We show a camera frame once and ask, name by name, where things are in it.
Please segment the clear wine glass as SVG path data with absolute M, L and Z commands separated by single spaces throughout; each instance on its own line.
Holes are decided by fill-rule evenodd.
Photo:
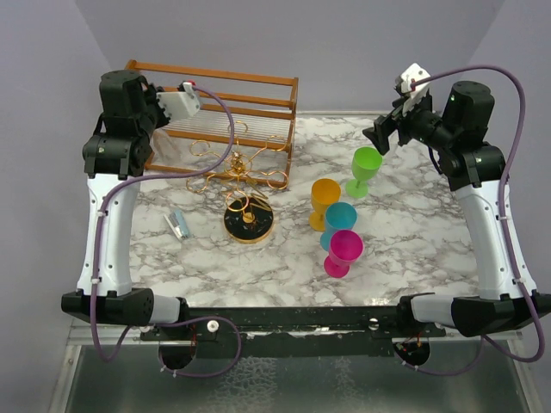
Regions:
M 153 133 L 152 145 L 161 161 L 175 162 L 180 159 L 181 152 L 176 142 L 164 129 L 158 129 Z

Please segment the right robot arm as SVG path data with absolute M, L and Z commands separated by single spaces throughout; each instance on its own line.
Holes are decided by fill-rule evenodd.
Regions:
M 493 107 L 487 86 L 459 81 L 442 114 L 433 112 L 430 95 L 411 110 L 401 97 L 393 102 L 391 113 L 362 132 L 381 155 L 388 153 L 392 133 L 398 134 L 400 145 L 415 139 L 437 153 L 435 164 L 460 204 L 474 247 L 477 295 L 422 293 L 401 298 L 395 325 L 404 336 L 415 336 L 426 324 L 451 327 L 464 336 L 488 335 L 521 329 L 550 313 L 550 296 L 538 292 L 516 236 L 504 234 L 502 224 L 511 217 L 509 202 L 498 198 L 505 157 L 485 141 Z

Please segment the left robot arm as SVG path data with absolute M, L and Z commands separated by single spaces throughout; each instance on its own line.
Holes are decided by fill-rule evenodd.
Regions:
M 90 197 L 84 265 L 75 292 L 61 299 L 64 313 L 85 322 L 147 326 L 160 323 L 171 339 L 185 337 L 190 319 L 184 303 L 135 288 L 129 244 L 139 177 L 152 154 L 155 130 L 197 113 L 192 83 L 166 91 L 138 71 L 111 71 L 99 85 L 102 112 L 83 148 Z

